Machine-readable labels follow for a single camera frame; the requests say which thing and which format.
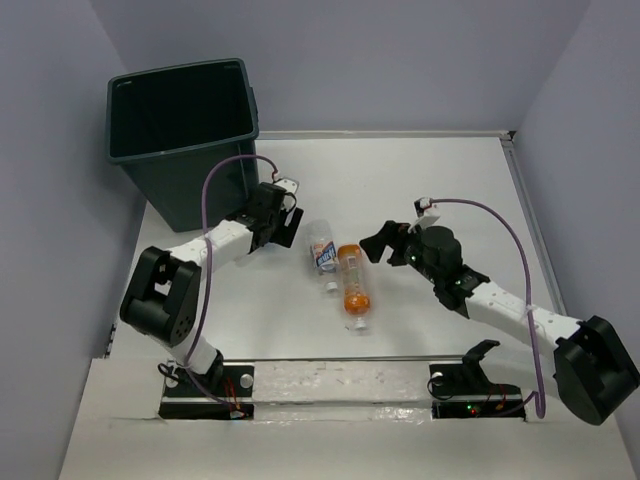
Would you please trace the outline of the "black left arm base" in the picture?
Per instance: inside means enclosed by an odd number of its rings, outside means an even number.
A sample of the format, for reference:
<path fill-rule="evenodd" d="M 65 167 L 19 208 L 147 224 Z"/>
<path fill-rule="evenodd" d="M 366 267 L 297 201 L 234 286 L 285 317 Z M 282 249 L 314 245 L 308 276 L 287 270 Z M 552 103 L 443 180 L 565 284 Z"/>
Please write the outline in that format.
<path fill-rule="evenodd" d="M 227 363 L 215 387 L 206 386 L 205 380 L 195 375 L 203 389 L 173 361 L 159 363 L 157 370 L 163 376 L 158 410 L 162 419 L 233 421 L 254 418 L 255 365 L 252 363 Z"/>

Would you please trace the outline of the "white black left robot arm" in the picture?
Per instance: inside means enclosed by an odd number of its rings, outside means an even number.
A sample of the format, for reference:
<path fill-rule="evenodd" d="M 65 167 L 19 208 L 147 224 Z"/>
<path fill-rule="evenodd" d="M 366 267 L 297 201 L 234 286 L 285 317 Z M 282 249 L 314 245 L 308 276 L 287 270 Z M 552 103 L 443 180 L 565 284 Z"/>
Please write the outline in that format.
<path fill-rule="evenodd" d="M 262 182 L 245 206 L 195 239 L 169 250 L 142 251 L 125 291 L 119 318 L 161 345 L 186 371 L 195 392 L 215 392 L 223 376 L 223 355 L 202 334 L 212 274 L 267 244 L 289 248 L 303 210 L 299 183 L 289 178 Z"/>

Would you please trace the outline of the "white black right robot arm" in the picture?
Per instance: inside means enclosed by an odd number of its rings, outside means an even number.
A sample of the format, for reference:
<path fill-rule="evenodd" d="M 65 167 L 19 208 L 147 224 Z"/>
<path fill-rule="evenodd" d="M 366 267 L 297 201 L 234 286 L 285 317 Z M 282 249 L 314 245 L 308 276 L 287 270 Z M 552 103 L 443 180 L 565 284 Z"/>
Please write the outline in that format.
<path fill-rule="evenodd" d="M 372 263 L 389 250 L 388 264 L 416 270 L 446 309 L 496 328 L 551 359 L 560 401 L 585 423 L 601 425 L 638 389 L 639 370 L 608 320 L 579 320 L 527 305 L 467 266 L 450 229 L 387 221 L 359 245 Z"/>

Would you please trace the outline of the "large orange label bottle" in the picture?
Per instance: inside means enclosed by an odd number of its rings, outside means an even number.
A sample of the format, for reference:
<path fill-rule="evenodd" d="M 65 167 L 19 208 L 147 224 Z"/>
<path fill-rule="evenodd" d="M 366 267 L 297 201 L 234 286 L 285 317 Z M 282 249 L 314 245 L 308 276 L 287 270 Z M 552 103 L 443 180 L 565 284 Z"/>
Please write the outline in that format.
<path fill-rule="evenodd" d="M 368 328 L 367 315 L 371 296 L 366 286 L 363 254 L 359 245 L 345 244 L 338 249 L 338 261 L 343 289 L 343 307 L 356 331 Z"/>

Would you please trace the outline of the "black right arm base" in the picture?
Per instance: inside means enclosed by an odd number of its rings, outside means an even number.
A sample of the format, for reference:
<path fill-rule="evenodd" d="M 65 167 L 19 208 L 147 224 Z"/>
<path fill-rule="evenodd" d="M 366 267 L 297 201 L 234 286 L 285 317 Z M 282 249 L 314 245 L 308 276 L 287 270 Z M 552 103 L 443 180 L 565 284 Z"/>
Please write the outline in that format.
<path fill-rule="evenodd" d="M 499 345 L 496 340 L 483 340 L 457 363 L 429 366 L 426 388 L 432 398 L 434 420 L 526 419 L 521 389 L 511 384 L 492 383 L 481 367 L 487 353 Z"/>

